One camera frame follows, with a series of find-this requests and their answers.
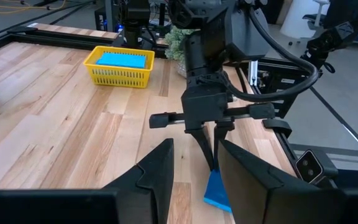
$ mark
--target floor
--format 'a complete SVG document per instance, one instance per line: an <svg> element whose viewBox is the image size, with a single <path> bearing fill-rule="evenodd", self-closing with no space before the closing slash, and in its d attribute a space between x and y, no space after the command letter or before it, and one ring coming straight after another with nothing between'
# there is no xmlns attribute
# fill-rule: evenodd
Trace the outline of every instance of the floor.
<svg viewBox="0 0 358 224"><path fill-rule="evenodd" d="M2 0L0 4L17 5ZM58 1L51 4L51 7L58 7L61 4L62 2ZM73 4L77 3L67 2L67 6ZM90 5L58 22L57 25L95 29L93 11L101 4L98 2L97 5ZM43 9L30 9L16 14L0 15L0 29L46 13L41 10ZM37 22L52 22L70 10L58 12ZM291 39L281 35L279 26L270 26L270 33L293 54L300 55L305 50L306 41L288 46ZM267 56L279 57L276 52L269 52ZM358 45L331 53L328 62L335 66L337 72L325 72L314 87L358 133ZM293 129L289 138L292 143L358 150L358 142L309 90L298 96L285 120Z"/></svg>

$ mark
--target wood grain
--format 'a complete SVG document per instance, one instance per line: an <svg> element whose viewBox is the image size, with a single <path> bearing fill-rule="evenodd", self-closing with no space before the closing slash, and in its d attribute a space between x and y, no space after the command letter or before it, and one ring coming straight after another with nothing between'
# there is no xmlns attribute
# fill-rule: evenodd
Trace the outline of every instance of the wood grain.
<svg viewBox="0 0 358 224"><path fill-rule="evenodd" d="M153 113L182 112L186 80L177 74L176 63L156 58L146 89L96 86L82 65L88 54L20 43L0 49L0 189L100 188L165 138L174 138L175 182L168 222L234 224L232 215L203 202L209 168L184 125L149 128ZM240 88L234 69L224 69ZM240 100L230 107L247 104ZM207 125L212 133L214 123ZM294 175L274 132L264 129L261 120L237 120L227 139Z"/></svg>

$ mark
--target black bracket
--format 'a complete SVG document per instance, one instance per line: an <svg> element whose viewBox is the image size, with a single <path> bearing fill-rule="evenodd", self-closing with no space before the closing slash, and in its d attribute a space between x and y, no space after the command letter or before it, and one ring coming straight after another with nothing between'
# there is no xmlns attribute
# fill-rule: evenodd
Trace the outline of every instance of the black bracket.
<svg viewBox="0 0 358 224"><path fill-rule="evenodd" d="M283 133L286 138L290 137L292 133L292 129L286 121L278 119L265 119L262 122L265 128L273 129L276 132Z"/></svg>

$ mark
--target blue object in basket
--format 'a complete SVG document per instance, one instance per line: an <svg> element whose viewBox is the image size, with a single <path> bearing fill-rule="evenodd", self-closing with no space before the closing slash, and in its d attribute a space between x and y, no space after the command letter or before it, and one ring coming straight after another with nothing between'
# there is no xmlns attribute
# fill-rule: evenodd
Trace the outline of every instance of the blue object in basket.
<svg viewBox="0 0 358 224"><path fill-rule="evenodd" d="M117 67L144 68L146 64L146 57L141 55L104 53L96 64Z"/></svg>
<svg viewBox="0 0 358 224"><path fill-rule="evenodd" d="M215 170L209 175L208 185L204 194L204 202L231 212L229 199L223 187L221 173Z"/></svg>

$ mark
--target metal frame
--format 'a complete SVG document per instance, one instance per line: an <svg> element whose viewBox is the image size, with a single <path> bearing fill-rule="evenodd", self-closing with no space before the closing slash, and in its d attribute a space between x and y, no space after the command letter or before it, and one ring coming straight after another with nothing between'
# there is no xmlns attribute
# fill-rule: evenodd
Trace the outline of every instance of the metal frame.
<svg viewBox="0 0 358 224"><path fill-rule="evenodd" d="M65 34L61 32L52 32L46 30L38 30L34 27L17 27L13 30L8 31L6 34L0 36L0 48L4 47L11 42L22 42L29 44L40 44L40 45L50 45L55 47L68 47L73 49L82 49L82 50L93 50L96 46L112 46L114 39L105 38L105 37L92 37L88 35L79 35L79 34ZM157 58L166 58L165 49L166 45L158 44L155 51L155 56ZM234 64L227 63L226 66L234 66ZM244 73L247 73L248 64L243 63L241 65ZM259 60L259 70L273 71L273 72L285 72L289 74L300 75L302 72L298 67L296 67L292 62L281 59L274 58L262 58ZM251 86L251 89L255 94L261 94L257 86ZM345 122L345 120L340 117L340 115L329 105L327 101L312 87L311 91L319 98L319 100L327 107L327 109L341 122L353 136L358 140L358 134ZM276 115L279 117L284 117L288 110L290 109L295 98L285 100L279 111L276 112ZM278 103L273 103L275 108L278 107ZM295 169L295 162L297 156L294 151L305 151L307 149L320 149L330 154L342 154L347 156L358 156L358 151L352 151L347 149L333 149L328 147L316 147L316 146L304 146L297 144L290 144L287 137L277 129L274 130L275 135L280 142L288 160L290 161L291 166Z"/></svg>

